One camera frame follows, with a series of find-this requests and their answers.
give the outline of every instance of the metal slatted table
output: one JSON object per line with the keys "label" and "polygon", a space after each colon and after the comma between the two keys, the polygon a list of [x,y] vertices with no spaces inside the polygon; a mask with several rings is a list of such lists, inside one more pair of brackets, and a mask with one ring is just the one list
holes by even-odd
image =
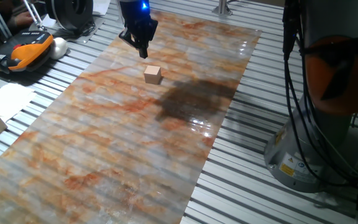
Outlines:
{"label": "metal slatted table", "polygon": [[[211,10],[218,0],[150,0],[152,8],[262,30],[231,106],[219,130],[182,223],[354,223],[356,192],[342,189],[340,206],[319,208],[316,194],[295,192],[281,185],[265,168],[267,141],[287,121],[282,54],[283,8],[250,1],[230,5],[232,16]],[[49,60],[24,79],[37,93],[30,105],[7,122],[0,134],[0,155],[111,43],[122,30],[115,1],[106,22],[86,44],[68,43],[58,61]],[[290,70],[301,96],[301,57],[294,53]],[[12,80],[0,77],[0,87]]]}

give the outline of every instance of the orange device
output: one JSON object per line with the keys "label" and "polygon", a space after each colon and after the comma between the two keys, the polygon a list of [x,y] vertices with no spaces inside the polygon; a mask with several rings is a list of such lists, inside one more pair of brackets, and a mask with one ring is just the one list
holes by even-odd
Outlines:
{"label": "orange device", "polygon": [[33,71],[50,55],[53,36],[44,31],[23,31],[0,46],[0,71]]}

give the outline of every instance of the warning label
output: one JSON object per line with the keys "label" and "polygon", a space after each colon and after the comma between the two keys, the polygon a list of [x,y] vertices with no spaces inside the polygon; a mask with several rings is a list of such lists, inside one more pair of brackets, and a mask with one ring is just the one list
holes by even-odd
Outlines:
{"label": "warning label", "polygon": [[[315,174],[319,174],[321,172],[321,166],[310,165],[309,167],[315,172]],[[283,161],[280,165],[280,170],[284,172],[286,175],[293,177],[296,180],[300,180],[307,183],[315,183],[316,178],[310,174],[308,168],[305,163],[296,157],[285,154]]]}

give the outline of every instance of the marble-patterned mat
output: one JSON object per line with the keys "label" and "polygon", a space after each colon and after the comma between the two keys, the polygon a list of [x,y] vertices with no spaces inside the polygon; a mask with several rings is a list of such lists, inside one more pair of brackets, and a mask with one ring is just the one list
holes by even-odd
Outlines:
{"label": "marble-patterned mat", "polygon": [[0,157],[0,223],[180,221],[260,31],[152,17],[147,59],[116,38]]}

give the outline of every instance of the white paper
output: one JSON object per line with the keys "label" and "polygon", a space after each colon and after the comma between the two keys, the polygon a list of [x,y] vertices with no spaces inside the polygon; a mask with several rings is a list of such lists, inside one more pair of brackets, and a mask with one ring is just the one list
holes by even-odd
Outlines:
{"label": "white paper", "polygon": [[49,15],[45,16],[45,18],[42,20],[42,25],[44,27],[53,27],[56,24],[55,19],[51,19]]}
{"label": "white paper", "polygon": [[0,88],[0,117],[6,123],[27,106],[37,94],[19,84],[9,83]]}
{"label": "white paper", "polygon": [[93,15],[106,15],[110,0],[93,0]]}

